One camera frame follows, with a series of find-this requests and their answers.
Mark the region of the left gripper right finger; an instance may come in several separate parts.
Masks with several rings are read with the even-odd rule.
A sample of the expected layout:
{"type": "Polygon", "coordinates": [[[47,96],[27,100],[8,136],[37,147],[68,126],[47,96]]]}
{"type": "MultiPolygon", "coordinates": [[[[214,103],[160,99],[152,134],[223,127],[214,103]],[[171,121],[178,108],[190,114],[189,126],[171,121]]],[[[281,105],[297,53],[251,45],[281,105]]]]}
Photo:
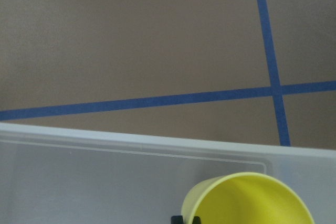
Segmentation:
{"type": "Polygon", "coordinates": [[[194,216],[192,224],[201,224],[201,219],[199,216],[194,216]]]}

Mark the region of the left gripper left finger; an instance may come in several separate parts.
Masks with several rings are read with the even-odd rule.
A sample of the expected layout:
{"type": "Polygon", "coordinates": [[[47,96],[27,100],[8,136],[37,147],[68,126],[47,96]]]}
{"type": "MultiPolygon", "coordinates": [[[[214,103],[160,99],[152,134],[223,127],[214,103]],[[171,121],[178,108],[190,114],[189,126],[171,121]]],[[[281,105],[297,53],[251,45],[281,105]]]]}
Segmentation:
{"type": "Polygon", "coordinates": [[[171,224],[183,224],[183,216],[172,216],[171,217],[171,224]]]}

